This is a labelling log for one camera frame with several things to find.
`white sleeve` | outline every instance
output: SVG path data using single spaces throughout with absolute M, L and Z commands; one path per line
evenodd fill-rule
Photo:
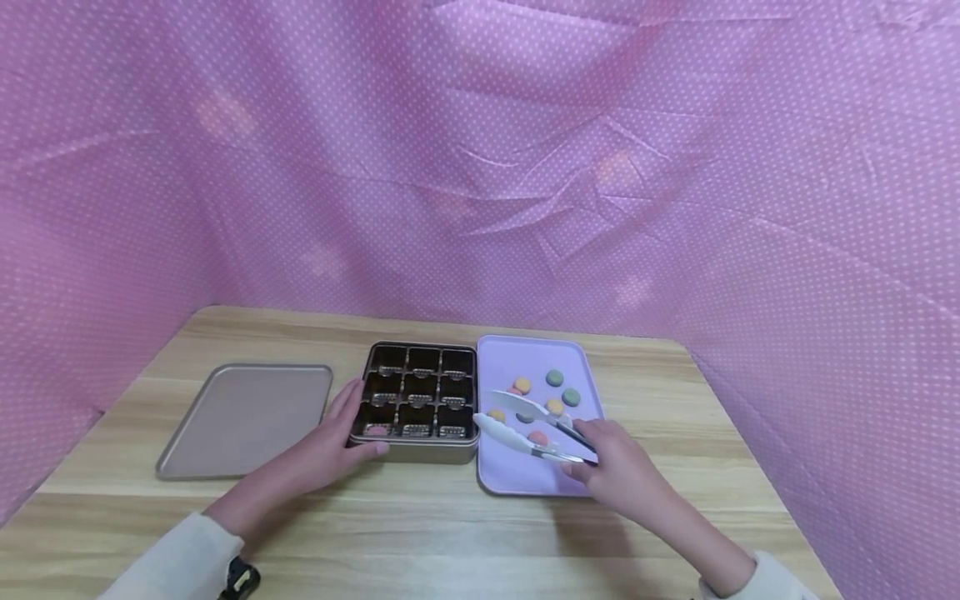
M 813 592 L 774 557 L 757 552 L 754 560 L 756 570 L 747 586 L 723 600 L 817 600 Z M 704 600 L 721 600 L 703 580 L 700 581 L 700 593 Z
M 100 600 L 216 600 L 243 540 L 194 513 L 160 538 Z

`black watch strap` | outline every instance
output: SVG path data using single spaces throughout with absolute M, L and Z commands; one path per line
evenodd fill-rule
M 260 571 L 237 557 L 227 569 L 227 589 L 220 594 L 222 600 L 247 600 L 260 587 Z

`purple tray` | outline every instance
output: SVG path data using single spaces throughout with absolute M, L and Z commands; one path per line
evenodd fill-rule
M 554 388 L 546 383 L 546 374 L 556 369 L 564 374 L 564 384 Z M 533 384 L 526 397 L 539 404 L 560 397 L 566 388 L 580 392 L 580 404 L 566 407 L 574 419 L 602 419 L 603 407 L 593 386 L 593 375 L 584 350 L 573 342 L 488 335 L 477 342 L 479 411 L 491 408 L 486 392 L 507 390 L 518 377 Z M 521 423 L 516 414 L 507 414 L 507 424 L 524 436 L 534 429 L 547 435 L 564 451 L 596 460 L 596 455 L 577 444 L 560 430 L 546 423 Z M 477 477 L 488 492 L 504 495 L 587 496 L 587 489 L 560 471 L 556 463 L 511 450 L 481 434 L 477 450 Z

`tongs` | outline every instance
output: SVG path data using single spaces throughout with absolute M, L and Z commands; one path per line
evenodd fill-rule
M 556 417 L 550 414 L 549 411 L 536 402 L 532 402 L 525 397 L 517 396 L 516 394 L 511 394 L 510 392 L 503 392 L 500 390 L 491 390 L 487 392 L 487 400 L 491 404 L 503 407 L 508 412 L 517 413 L 523 417 L 526 417 L 527 419 L 545 422 L 548 425 L 551 425 L 564 432 L 567 436 L 577 442 L 577 444 L 582 445 L 590 452 L 593 452 L 594 454 L 596 453 L 596 450 L 593 449 L 593 446 L 590 444 L 590 442 L 588 442 L 586 438 L 580 435 L 580 433 L 573 428 L 573 421 L 570 419 L 569 415 L 564 414 Z M 473 422 L 477 424 L 477 426 L 480 428 L 480 431 L 488 434 L 501 444 L 504 444 L 507 447 L 516 450 L 517 452 L 530 454 L 547 461 L 561 463 L 585 463 L 594 467 L 597 466 L 596 462 L 591 461 L 590 459 L 581 458 L 579 456 L 574 456 L 561 451 L 556 444 L 534 444 L 516 431 L 513 427 L 505 425 L 499 420 L 489 417 L 483 413 L 474 414 Z

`polka dot backdrop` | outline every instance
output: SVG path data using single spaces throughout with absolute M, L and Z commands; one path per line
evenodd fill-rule
M 950 0 L 3 3 L 0 522 L 211 303 L 665 336 L 845 597 L 950 597 L 958 26 Z

